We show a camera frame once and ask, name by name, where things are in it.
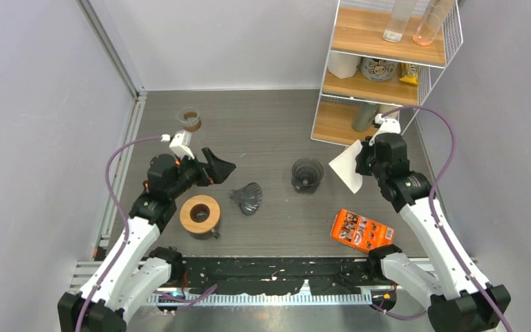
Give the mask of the white paper coffee filter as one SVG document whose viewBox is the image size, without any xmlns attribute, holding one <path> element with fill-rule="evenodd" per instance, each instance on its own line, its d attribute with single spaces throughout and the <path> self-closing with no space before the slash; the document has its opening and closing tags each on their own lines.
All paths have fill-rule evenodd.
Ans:
<svg viewBox="0 0 531 332">
<path fill-rule="evenodd" d="M 346 147 L 342 153 L 328 163 L 339 179 L 354 194 L 361 189 L 363 183 L 363 176 L 355 171 L 357 166 L 356 157 L 361 150 L 362 142 L 356 140 L 352 145 Z"/>
</svg>

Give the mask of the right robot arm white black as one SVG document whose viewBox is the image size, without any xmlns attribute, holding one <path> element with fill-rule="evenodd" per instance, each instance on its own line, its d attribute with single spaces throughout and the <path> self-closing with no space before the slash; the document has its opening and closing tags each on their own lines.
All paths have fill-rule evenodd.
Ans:
<svg viewBox="0 0 531 332">
<path fill-rule="evenodd" d="M 435 331 L 497 327 L 510 304 L 510 293 L 504 285 L 492 285 L 454 236 L 431 183 L 410 169 L 404 138 L 381 133 L 360 146 L 356 173 L 378 182 L 382 196 L 413 230 L 435 272 L 431 275 L 399 247 L 386 245 L 369 252 L 369 279 L 403 287 L 425 308 Z"/>
</svg>

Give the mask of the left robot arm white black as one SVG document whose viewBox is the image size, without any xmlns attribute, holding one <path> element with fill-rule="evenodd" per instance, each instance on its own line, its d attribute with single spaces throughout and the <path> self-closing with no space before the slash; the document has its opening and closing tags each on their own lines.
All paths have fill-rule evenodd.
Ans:
<svg viewBox="0 0 531 332">
<path fill-rule="evenodd" d="M 182 255 L 150 247 L 177 211 L 176 199 L 193 186 L 223 183 L 236 165 L 202 150 L 205 161 L 160 154 L 151 159 L 142 194 L 132 205 L 122 236 L 77 293 L 57 304 L 62 331 L 126 331 L 134 313 L 163 284 L 185 275 Z"/>
</svg>

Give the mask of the tipped dark glass dripper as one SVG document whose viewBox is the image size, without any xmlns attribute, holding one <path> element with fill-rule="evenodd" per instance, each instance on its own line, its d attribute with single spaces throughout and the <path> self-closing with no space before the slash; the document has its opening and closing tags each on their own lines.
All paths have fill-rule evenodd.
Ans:
<svg viewBox="0 0 531 332">
<path fill-rule="evenodd" d="M 245 187 L 230 192 L 230 198 L 239 206 L 245 216 L 254 215 L 260 208 L 263 191 L 258 183 L 249 183 Z"/>
</svg>

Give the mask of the upright dark glass dripper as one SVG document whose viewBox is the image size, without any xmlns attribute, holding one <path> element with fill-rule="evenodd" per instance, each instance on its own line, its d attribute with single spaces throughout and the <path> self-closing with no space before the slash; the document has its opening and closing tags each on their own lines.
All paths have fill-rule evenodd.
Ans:
<svg viewBox="0 0 531 332">
<path fill-rule="evenodd" d="M 292 166 L 291 183 L 299 194 L 313 194 L 324 177 L 323 165 L 312 158 L 300 158 Z"/>
</svg>

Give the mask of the cream printed cup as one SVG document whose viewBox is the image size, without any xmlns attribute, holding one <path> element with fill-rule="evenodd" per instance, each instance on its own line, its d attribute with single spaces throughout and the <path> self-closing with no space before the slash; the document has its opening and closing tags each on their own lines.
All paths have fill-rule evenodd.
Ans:
<svg viewBox="0 0 531 332">
<path fill-rule="evenodd" d="M 395 118 L 396 120 L 399 120 L 400 112 L 399 111 L 394 111 L 393 112 L 393 110 L 397 109 L 397 108 L 399 108 L 399 106 L 381 104 L 379 109 L 378 109 L 378 112 L 381 113 L 381 114 L 387 113 L 388 117 Z"/>
</svg>

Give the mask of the grey green bottle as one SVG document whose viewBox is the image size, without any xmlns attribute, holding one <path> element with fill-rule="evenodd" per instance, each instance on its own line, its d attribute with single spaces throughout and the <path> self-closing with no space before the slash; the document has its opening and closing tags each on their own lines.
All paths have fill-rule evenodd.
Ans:
<svg viewBox="0 0 531 332">
<path fill-rule="evenodd" d="M 362 102 L 358 109 L 351 127 L 354 131 L 362 132 L 373 126 L 373 121 L 380 105 Z"/>
</svg>

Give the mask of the orange snack packet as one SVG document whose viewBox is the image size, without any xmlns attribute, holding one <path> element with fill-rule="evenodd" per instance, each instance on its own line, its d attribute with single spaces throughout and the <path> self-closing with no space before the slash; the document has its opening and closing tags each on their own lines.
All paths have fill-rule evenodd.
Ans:
<svg viewBox="0 0 531 332">
<path fill-rule="evenodd" d="M 391 245 L 394 236 L 393 228 L 345 209 L 335 216 L 330 232 L 332 239 L 365 253 Z"/>
</svg>

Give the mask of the yellow snack bag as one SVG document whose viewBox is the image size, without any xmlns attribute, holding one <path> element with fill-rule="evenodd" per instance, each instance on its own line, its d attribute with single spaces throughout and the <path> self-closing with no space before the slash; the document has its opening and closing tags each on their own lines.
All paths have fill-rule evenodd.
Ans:
<svg viewBox="0 0 531 332">
<path fill-rule="evenodd" d="M 418 73 L 418 66 L 410 63 L 400 63 L 401 77 L 400 81 L 405 84 L 420 86 L 422 84 Z"/>
</svg>

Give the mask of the clear glass bottle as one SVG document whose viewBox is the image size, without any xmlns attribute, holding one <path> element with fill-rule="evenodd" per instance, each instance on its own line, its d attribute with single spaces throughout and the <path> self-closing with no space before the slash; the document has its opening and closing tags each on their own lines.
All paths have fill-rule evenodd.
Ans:
<svg viewBox="0 0 531 332">
<path fill-rule="evenodd" d="M 417 0 L 395 1 L 390 19 L 382 36 L 383 40 L 392 43 L 401 41 L 417 2 Z"/>
</svg>

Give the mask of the pink tinted glass bottle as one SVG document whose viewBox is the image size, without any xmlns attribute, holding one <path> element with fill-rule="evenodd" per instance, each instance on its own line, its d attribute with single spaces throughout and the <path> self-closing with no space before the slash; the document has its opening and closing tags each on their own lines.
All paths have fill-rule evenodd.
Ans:
<svg viewBox="0 0 531 332">
<path fill-rule="evenodd" d="M 413 36 L 414 42 L 420 46 L 430 45 L 455 3 L 455 0 L 431 0 Z"/>
</svg>

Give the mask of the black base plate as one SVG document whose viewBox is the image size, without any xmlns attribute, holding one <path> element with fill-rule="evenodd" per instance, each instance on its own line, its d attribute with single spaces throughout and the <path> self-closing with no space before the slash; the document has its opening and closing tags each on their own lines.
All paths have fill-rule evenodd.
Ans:
<svg viewBox="0 0 531 332">
<path fill-rule="evenodd" d="M 295 295 L 307 283 L 312 295 L 352 295 L 361 287 L 393 282 L 372 276 L 364 257 L 186 257 L 164 283 L 201 294 Z"/>
</svg>

